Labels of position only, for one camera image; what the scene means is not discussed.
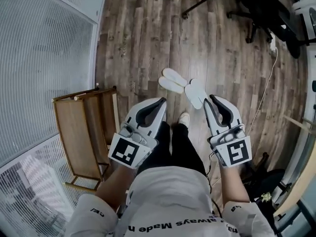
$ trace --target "wooden floor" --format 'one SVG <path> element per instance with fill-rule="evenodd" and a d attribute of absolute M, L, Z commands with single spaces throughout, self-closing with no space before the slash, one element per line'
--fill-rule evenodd
<path fill-rule="evenodd" d="M 166 97 L 167 122 L 188 111 L 189 137 L 208 171 L 210 136 L 203 109 L 195 110 L 185 94 L 167 92 L 157 80 L 170 67 L 184 78 L 198 78 L 208 94 L 227 98 L 238 106 L 246 131 L 263 95 L 276 54 L 266 36 L 257 32 L 255 42 L 245 38 L 251 22 L 226 18 L 236 9 L 235 0 L 210 0 L 187 20 L 181 11 L 199 0 L 106 0 L 97 51 L 96 82 L 101 88 L 116 85 L 123 120 L 135 103 L 151 97 Z M 288 7 L 291 2 L 282 0 Z M 250 131 L 254 163 L 268 152 L 269 168 L 286 167 L 299 129 L 284 118 L 300 120 L 305 107 L 307 65 L 305 55 L 293 59 L 286 46 L 276 41 L 278 59 L 265 99 Z M 212 158 L 213 197 L 221 204 L 217 158 Z"/>

